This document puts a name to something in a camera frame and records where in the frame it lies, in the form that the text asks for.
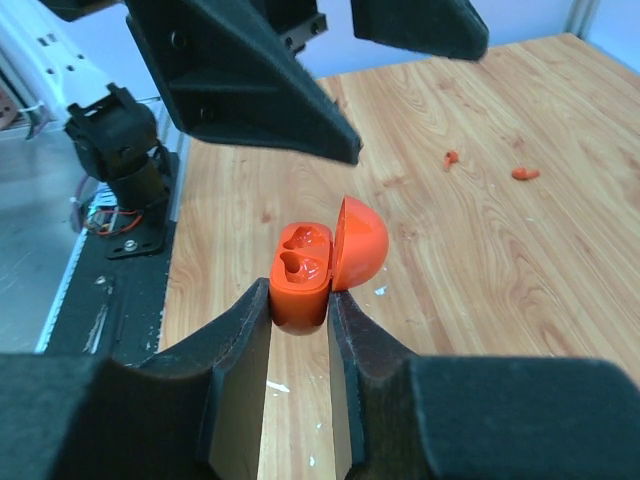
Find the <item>orange earbud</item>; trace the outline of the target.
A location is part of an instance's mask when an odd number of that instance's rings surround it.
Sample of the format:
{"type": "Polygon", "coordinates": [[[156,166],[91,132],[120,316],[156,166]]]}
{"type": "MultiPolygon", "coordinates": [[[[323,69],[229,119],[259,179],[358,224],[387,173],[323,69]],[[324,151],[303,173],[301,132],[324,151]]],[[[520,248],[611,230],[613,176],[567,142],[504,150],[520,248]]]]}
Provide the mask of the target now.
{"type": "Polygon", "coordinates": [[[540,171],[538,169],[517,167],[512,170],[511,176],[518,181],[528,181],[538,178],[540,176],[540,171]]]}
{"type": "Polygon", "coordinates": [[[459,161],[459,154],[455,150],[450,150],[445,154],[443,168],[445,171],[449,171],[451,167],[459,161]]]}

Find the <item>orange earbud top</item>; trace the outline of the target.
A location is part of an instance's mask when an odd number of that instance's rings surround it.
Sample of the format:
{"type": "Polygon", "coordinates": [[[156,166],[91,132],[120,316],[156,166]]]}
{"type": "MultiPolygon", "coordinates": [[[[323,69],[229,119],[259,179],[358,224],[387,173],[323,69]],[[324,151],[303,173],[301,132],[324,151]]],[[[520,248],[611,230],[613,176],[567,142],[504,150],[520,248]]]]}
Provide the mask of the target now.
{"type": "Polygon", "coordinates": [[[540,176],[540,171],[538,169],[517,167],[512,170],[511,176],[518,181],[528,181],[538,178],[540,176]]]}

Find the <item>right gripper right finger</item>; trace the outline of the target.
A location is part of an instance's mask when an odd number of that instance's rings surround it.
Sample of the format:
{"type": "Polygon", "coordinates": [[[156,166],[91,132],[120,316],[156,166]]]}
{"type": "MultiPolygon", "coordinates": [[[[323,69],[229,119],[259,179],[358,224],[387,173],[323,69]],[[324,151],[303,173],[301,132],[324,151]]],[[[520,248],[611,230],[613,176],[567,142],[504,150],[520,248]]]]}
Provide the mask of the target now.
{"type": "Polygon", "coordinates": [[[639,390],[590,358],[421,356],[328,304],[340,479],[635,479],[639,390]]]}

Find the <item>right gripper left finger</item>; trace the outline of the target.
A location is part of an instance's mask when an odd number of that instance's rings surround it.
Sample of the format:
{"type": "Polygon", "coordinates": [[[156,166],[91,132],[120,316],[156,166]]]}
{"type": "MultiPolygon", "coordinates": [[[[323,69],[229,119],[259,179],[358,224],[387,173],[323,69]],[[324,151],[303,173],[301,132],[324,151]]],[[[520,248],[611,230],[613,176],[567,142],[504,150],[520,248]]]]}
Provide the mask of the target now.
{"type": "Polygon", "coordinates": [[[136,365],[100,355],[1,358],[5,479],[253,479],[271,320],[266,279],[136,365]]]}

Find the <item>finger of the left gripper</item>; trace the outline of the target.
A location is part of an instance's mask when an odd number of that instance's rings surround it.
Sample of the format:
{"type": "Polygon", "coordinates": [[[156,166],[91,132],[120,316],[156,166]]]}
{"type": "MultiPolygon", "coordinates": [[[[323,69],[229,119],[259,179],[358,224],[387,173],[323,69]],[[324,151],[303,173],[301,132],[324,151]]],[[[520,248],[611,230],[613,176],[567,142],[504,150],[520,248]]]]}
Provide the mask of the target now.
{"type": "Polygon", "coordinates": [[[201,141],[355,165],[361,140],[250,1],[129,1],[127,24],[176,127],[201,141]]]}
{"type": "Polygon", "coordinates": [[[468,0],[360,0],[351,9],[362,40],[466,61],[488,50],[489,28],[468,0]]]}

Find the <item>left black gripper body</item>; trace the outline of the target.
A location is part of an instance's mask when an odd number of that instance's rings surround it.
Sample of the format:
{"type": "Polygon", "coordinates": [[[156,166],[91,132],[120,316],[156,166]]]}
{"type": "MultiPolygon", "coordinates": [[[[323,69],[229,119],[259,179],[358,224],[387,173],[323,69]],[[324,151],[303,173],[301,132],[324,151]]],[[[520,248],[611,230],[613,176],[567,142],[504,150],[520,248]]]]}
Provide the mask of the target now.
{"type": "Polygon", "coordinates": [[[318,11],[316,0],[251,0],[250,4],[293,53],[327,30],[326,15],[318,11]]]}

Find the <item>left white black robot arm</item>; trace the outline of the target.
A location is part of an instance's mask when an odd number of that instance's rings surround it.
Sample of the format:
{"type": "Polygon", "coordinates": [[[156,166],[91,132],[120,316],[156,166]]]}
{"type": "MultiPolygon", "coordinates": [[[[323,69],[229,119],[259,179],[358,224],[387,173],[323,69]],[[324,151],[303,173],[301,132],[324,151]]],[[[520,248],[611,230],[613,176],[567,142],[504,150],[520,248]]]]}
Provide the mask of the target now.
{"type": "MultiPolygon", "coordinates": [[[[137,102],[46,15],[73,22],[103,1],[5,1],[1,62],[26,83],[33,120],[63,123],[85,172],[114,193],[114,213],[91,229],[107,257],[164,249],[177,161],[137,102]]],[[[361,140],[297,61],[327,21],[313,1],[130,1],[126,22],[174,125],[203,142],[299,151],[356,164],[361,140]]],[[[468,1],[355,1],[357,38],[477,61],[489,30],[468,1]]]]}

